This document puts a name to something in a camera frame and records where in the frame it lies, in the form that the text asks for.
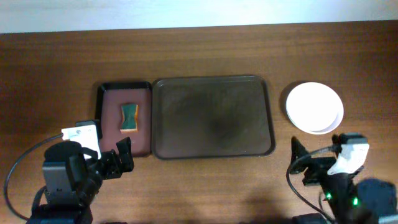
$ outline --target white background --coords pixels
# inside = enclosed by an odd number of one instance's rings
[[[0,0],[0,33],[398,19],[398,0]]]

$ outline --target rectangular tray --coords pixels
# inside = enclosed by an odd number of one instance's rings
[[[150,154],[151,91],[149,82],[104,83],[98,87],[95,119],[101,121],[103,133],[103,138],[99,140],[100,151],[114,149],[118,152],[116,143],[129,136],[134,157]],[[121,105],[126,103],[138,105],[138,132],[122,134],[119,130],[122,122]]]
[[[159,159],[269,155],[275,138],[265,81],[254,75],[158,80],[151,149]]]

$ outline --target sponge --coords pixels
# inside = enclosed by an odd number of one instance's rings
[[[123,134],[138,131],[137,126],[138,105],[122,105],[122,126],[120,132]]]

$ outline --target white plate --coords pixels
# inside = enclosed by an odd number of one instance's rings
[[[339,126],[344,108],[340,97],[330,87],[315,82],[296,86],[286,100],[291,122],[306,133],[326,134]]]

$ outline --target wooden tabletop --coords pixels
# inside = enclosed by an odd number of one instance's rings
[[[1,34],[0,179],[28,147],[92,119],[99,83],[241,74],[268,84],[275,152],[137,158],[132,173],[104,181],[91,204],[94,223],[237,223],[312,213],[286,183],[290,138],[315,150],[330,145],[332,133],[306,134],[284,116],[282,93],[297,81],[321,82],[340,95],[345,116],[333,133],[368,137],[366,168],[356,180],[398,184],[398,21]],[[12,203],[28,217],[44,185],[45,148],[29,155],[10,183]],[[316,203],[320,188],[304,188],[302,178],[292,177]],[[0,222],[18,223],[3,196],[0,206]]]

